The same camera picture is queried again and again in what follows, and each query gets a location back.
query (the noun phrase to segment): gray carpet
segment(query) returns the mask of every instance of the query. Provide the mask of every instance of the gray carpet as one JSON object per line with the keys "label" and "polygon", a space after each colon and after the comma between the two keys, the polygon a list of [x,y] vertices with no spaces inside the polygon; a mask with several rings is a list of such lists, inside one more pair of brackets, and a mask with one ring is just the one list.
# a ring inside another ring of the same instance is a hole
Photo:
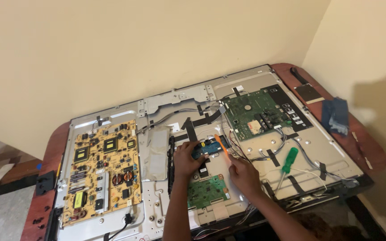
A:
{"label": "gray carpet", "polygon": [[0,195],[0,240],[18,241],[35,186]]}

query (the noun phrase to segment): human hand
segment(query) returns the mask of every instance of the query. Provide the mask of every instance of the human hand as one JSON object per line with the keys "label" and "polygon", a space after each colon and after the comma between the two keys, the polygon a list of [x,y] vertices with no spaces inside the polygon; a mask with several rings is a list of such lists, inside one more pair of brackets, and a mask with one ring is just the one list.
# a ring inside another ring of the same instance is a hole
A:
{"label": "human hand", "polygon": [[192,174],[200,167],[209,155],[202,155],[197,160],[193,159],[192,151],[200,141],[187,141],[177,147],[174,153],[175,179],[190,179]]}
{"label": "human hand", "polygon": [[232,165],[229,167],[230,179],[237,188],[251,200],[264,194],[260,184],[259,171],[243,158],[234,158],[229,154]]}

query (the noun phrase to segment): blue circuit board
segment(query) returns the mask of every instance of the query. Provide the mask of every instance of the blue circuit board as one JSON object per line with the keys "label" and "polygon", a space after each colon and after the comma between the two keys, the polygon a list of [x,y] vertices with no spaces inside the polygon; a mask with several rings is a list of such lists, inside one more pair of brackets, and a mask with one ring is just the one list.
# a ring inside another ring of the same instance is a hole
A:
{"label": "blue circuit board", "polygon": [[[222,145],[225,148],[229,148],[230,146],[227,144],[226,138],[224,138],[223,135],[220,135],[220,140]],[[218,151],[222,151],[221,145],[218,143],[218,141],[215,140],[215,138],[212,138],[210,140],[205,140],[201,143],[199,143],[192,152],[192,157],[194,159],[198,159],[203,154],[213,154]]]}

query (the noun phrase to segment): beige wall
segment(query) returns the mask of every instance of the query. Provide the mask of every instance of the beige wall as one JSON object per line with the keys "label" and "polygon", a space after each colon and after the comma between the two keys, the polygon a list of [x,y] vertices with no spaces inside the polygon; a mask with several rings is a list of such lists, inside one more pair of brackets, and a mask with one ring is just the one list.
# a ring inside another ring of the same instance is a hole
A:
{"label": "beige wall", "polygon": [[1,1],[0,140],[264,63],[301,64],[330,0]]}
{"label": "beige wall", "polygon": [[[386,1],[334,0],[303,62],[333,96],[347,99],[386,152]],[[386,228],[386,171],[365,203]]]}

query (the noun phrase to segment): red wooden table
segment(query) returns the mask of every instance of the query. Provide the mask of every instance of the red wooden table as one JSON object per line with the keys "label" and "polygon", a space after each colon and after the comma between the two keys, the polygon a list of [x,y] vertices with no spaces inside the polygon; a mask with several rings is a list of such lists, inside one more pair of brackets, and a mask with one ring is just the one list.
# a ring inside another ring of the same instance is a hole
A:
{"label": "red wooden table", "polygon": [[[321,121],[321,102],[316,102],[307,105],[305,101],[297,94],[294,87],[298,87],[301,83],[290,73],[291,67],[296,67],[298,73],[303,76],[326,100],[332,100],[333,96],[330,95],[312,76],[310,76],[305,70],[295,65],[288,63],[273,64],[271,67],[275,70],[276,74],[281,78],[285,85],[307,106],[310,112]],[[357,163],[361,169],[369,176],[373,177],[376,173],[382,172],[386,167],[386,155],[382,147],[371,137],[366,128],[361,124],[354,116],[349,115],[350,133],[347,137],[343,137],[339,134],[332,133],[335,140],[341,145],[341,147],[349,154],[349,156]],[[69,122],[59,126],[51,135],[40,175],[50,172],[51,170],[57,171],[59,163],[61,162],[62,153],[65,151],[65,144],[67,142],[69,131]],[[373,170],[370,170],[367,166],[364,157],[360,153],[356,140],[352,136],[351,132],[355,132],[358,141],[363,147],[365,156],[370,161]],[[55,190],[46,192],[41,196],[32,197],[32,201],[29,207],[28,216],[26,217],[25,226],[23,228],[21,241],[37,241],[44,239],[46,227],[38,229],[41,224],[47,225],[48,215],[51,210],[45,211],[45,206],[53,206],[55,199]],[[39,224],[32,224],[34,219],[44,217]]]}

